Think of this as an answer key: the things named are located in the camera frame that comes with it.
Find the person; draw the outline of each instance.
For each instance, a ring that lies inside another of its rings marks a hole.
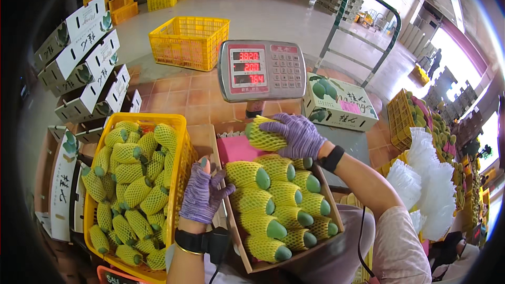
[[[440,67],[440,60],[442,60],[442,49],[439,48],[438,51],[435,53],[435,56],[433,56],[433,65],[430,68],[430,71],[428,72],[428,78],[431,80],[433,78],[433,73],[435,73],[435,70],[437,70]]]
[[[479,247],[466,243],[466,239],[463,238],[456,245],[456,252],[458,253],[456,261],[439,265],[433,271],[433,282],[462,279],[474,264],[480,251]]]
[[[373,212],[373,216],[369,213],[364,215],[360,249],[364,257],[374,242],[372,271],[377,279],[388,284],[430,283],[430,265],[410,215],[388,181],[374,169],[346,154],[340,146],[322,137],[306,117],[280,113],[273,118],[276,122],[262,123],[260,129],[284,136],[287,147],[278,151],[281,156],[319,160]],[[216,187],[225,174],[220,171],[212,177],[210,171],[204,171],[207,164],[206,160],[193,164],[179,212],[178,229],[191,234],[205,232],[205,226],[211,223],[221,199],[235,190],[233,185],[218,190]],[[352,282],[360,266],[357,247],[363,210],[341,204],[337,204],[337,208],[344,223],[344,232],[333,237],[325,246],[283,267],[283,271],[297,277],[299,282]],[[216,269],[207,257],[183,250],[179,244],[167,249],[166,262],[167,283],[208,283],[212,270]],[[221,268],[213,281],[239,282],[249,281],[236,272],[231,276],[224,274]]]

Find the hand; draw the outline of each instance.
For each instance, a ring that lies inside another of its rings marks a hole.
[[[193,163],[179,216],[210,224],[223,198],[235,192],[233,184],[218,189],[219,183],[224,176],[225,171],[220,170],[215,176],[211,177],[210,165],[206,157],[202,158],[200,163]]]
[[[326,138],[319,135],[316,126],[303,115],[275,114],[274,119],[279,122],[265,122],[260,129],[280,133],[287,142],[287,147],[281,148],[279,155],[287,158],[312,157],[318,159],[319,149]]]

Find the scale display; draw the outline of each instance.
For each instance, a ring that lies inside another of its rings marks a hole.
[[[302,98],[304,57],[295,43],[227,40],[219,50],[218,79],[230,103]]]

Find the metal trolley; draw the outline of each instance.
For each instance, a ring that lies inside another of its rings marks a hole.
[[[387,9],[391,10],[395,14],[396,21],[397,21],[397,26],[396,26],[395,32],[393,33],[393,37],[391,38],[391,41],[389,42],[388,47],[384,50],[384,49],[380,48],[379,46],[377,46],[376,44],[368,41],[367,39],[365,39],[363,37],[360,37],[359,35],[351,32],[351,31],[349,31],[349,30],[347,30],[345,28],[341,28],[339,26],[340,20],[342,19],[342,16],[344,15],[344,11],[345,11],[345,7],[347,5],[347,1],[348,0],[342,0],[342,4],[340,5],[340,9],[338,10],[338,14],[337,14],[337,17],[335,18],[335,22],[333,23],[333,26],[332,26],[332,28],[330,30],[330,34],[326,38],[326,42],[324,43],[323,49],[321,50],[321,53],[319,54],[319,58],[318,58],[318,60],[316,62],[316,65],[314,66],[313,73],[316,73],[317,70],[318,70],[318,68],[319,68],[319,66],[321,66],[321,63],[323,62],[324,55],[326,54],[326,52],[330,52],[330,53],[333,53],[333,54],[338,55],[340,57],[343,57],[345,59],[348,59],[348,60],[350,60],[350,61],[352,61],[352,62],[354,62],[354,63],[356,63],[356,64],[358,64],[360,66],[363,66],[364,68],[367,68],[367,69],[370,70],[370,73],[368,74],[367,78],[361,84],[361,87],[364,88],[366,85],[368,85],[368,83],[370,82],[370,80],[372,79],[372,77],[374,77],[375,73],[377,72],[377,70],[382,65],[382,63],[384,62],[384,60],[388,56],[389,52],[391,51],[391,49],[395,45],[396,39],[398,38],[398,34],[400,33],[401,19],[400,19],[400,15],[396,11],[396,9],[394,9],[393,7],[391,7],[390,5],[388,5],[387,3],[385,3],[382,0],[375,0],[376,2],[382,4],[384,7],[386,7]],[[372,46],[376,50],[379,50],[380,52],[382,52],[382,56],[379,59],[379,61],[377,62],[377,64],[375,64],[374,67],[370,67],[370,66],[364,64],[363,62],[357,60],[357,59],[354,59],[354,58],[352,58],[350,56],[347,56],[345,54],[342,54],[340,52],[332,50],[330,48],[330,43],[331,43],[331,40],[333,40],[333,36],[335,35],[335,31],[337,31],[337,29],[340,30],[340,31],[342,31],[342,32],[344,32],[344,33],[346,33],[346,34],[349,34],[349,35],[357,38],[360,41],[363,41],[364,43]]]

